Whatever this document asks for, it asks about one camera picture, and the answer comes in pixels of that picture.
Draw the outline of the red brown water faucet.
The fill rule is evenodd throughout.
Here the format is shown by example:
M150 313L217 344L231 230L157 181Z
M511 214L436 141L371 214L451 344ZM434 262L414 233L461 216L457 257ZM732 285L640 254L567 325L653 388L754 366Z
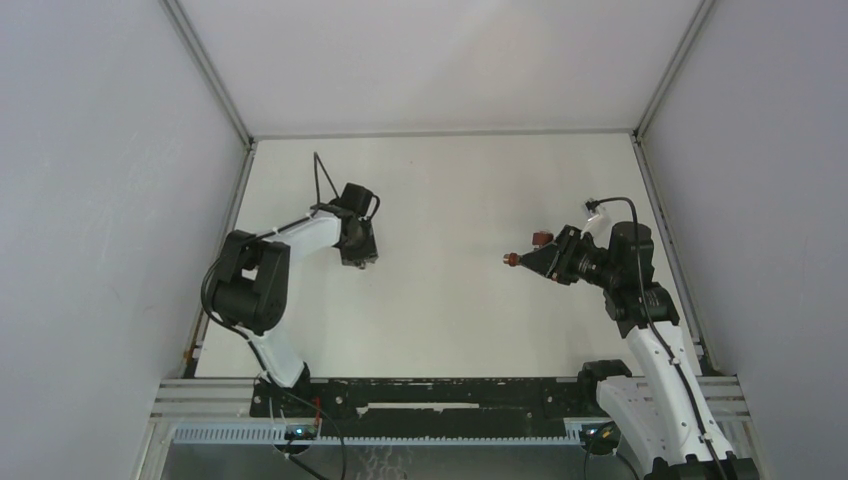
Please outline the red brown water faucet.
M548 245L554 240L554 234L549 230L538 230L532 233L530 242L523 245L517 251L510 251L503 255L502 262L509 267L518 267L524 256L529 252L536 251Z

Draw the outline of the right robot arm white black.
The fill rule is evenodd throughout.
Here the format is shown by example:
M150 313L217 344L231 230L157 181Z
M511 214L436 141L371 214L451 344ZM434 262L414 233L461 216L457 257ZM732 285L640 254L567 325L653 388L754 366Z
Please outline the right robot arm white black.
M624 221L606 248L566 225L558 235L540 231L533 248L503 261L558 284L579 281L601 289L605 310L632 352L650 398L640 399L635 379L596 377L579 388L578 402L592 416L608 414L643 479L757 479L755 461L741 456L711 413L684 348L684 331L670 293L653 279L650 229Z

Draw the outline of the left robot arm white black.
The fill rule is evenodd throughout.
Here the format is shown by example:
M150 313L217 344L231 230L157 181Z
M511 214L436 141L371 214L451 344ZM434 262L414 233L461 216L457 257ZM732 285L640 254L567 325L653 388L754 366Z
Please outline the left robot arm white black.
M364 269L378 259L373 218L380 197L348 183L342 194L308 214L265 232L233 230L201 282L207 317L243 339L267 381L277 386L274 404L290 417L311 407L311 388L301 383L307 363L282 326L293 264L327 249L343 266Z

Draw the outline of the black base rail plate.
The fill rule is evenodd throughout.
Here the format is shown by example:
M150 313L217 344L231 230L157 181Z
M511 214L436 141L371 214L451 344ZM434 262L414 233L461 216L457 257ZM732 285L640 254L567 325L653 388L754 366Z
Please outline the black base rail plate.
M553 436L606 416L574 377L314 378L290 389L257 380L249 415L304 419L335 436L449 437Z

